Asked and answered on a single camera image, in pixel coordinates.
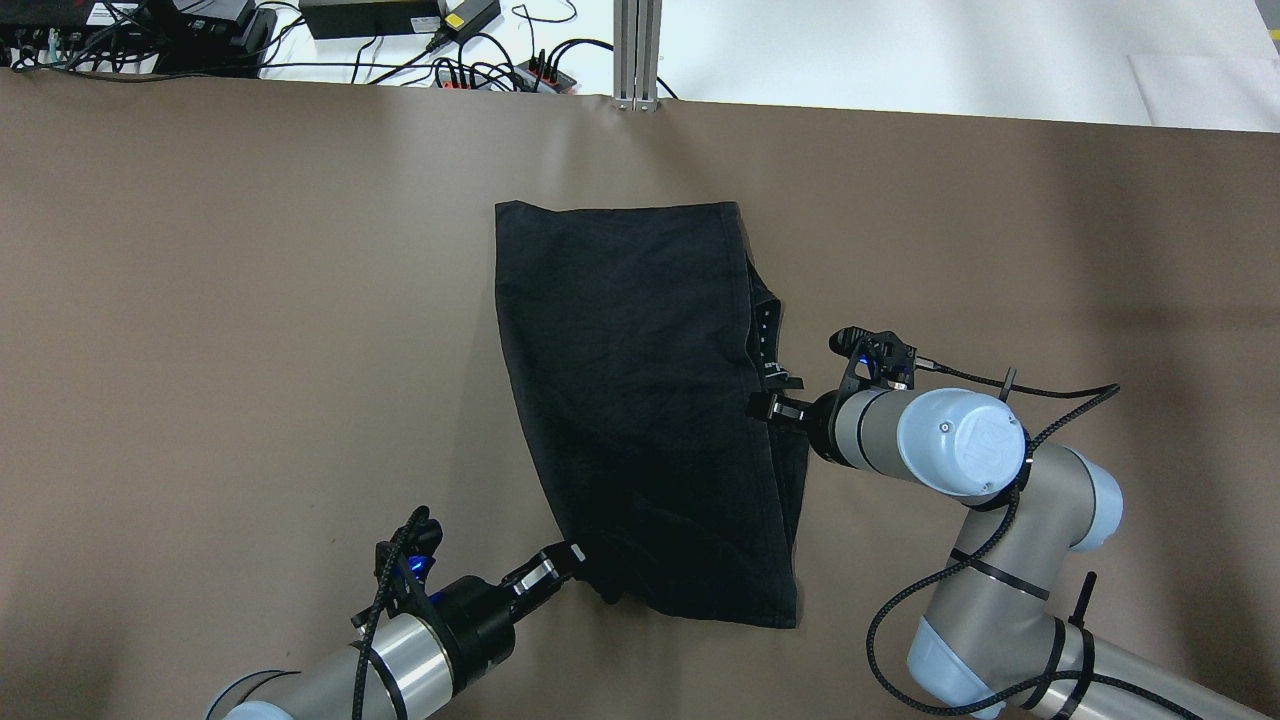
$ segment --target folded garment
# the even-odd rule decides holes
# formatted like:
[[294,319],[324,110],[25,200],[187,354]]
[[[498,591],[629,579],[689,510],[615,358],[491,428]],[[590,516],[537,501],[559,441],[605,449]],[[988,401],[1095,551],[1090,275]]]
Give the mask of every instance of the folded garment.
[[497,206],[498,325],[552,512],[605,601],[796,624],[808,439],[749,419],[799,387],[737,205]]

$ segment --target white label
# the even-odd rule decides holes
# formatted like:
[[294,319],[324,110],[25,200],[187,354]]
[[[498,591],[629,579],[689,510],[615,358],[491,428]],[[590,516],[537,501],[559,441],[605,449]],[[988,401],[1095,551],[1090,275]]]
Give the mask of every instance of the white label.
[[435,32],[440,29],[440,18],[410,18],[408,24],[413,26],[413,32]]
[[88,19],[84,20],[87,26],[114,26],[122,15],[133,14],[133,10],[138,9],[137,3],[111,3],[111,8],[108,8],[102,3],[93,3],[93,9],[90,10]]

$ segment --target light blue joint cap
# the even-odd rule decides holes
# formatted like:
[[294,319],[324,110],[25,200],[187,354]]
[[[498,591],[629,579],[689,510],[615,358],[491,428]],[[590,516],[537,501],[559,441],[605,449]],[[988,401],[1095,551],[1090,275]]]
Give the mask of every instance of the light blue joint cap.
[[1084,469],[1089,471],[1089,482],[1093,483],[1093,523],[1089,524],[1089,532],[1084,538],[1071,546],[1075,552],[1087,552],[1102,547],[1102,543],[1120,528],[1120,520],[1124,518],[1124,493],[1120,492],[1120,483],[1111,477],[1111,473],[1074,450],[1071,455],[1084,462]]
[[897,423],[897,447],[908,470],[950,496],[1000,492],[1023,466],[1027,436],[1000,400],[960,388],[925,392]]
[[[911,642],[911,652],[906,656],[906,669],[911,671],[911,676],[915,678],[916,683],[920,683],[922,688],[951,707],[960,707],[996,694],[965,665],[964,660],[960,660],[951,646],[938,635],[933,625],[929,625],[924,618],[920,618],[920,626],[915,630],[915,641]],[[997,702],[970,715],[980,720],[996,720],[1004,708],[1005,703]]]
[[293,720],[293,716],[270,702],[251,700],[233,707],[224,720]]

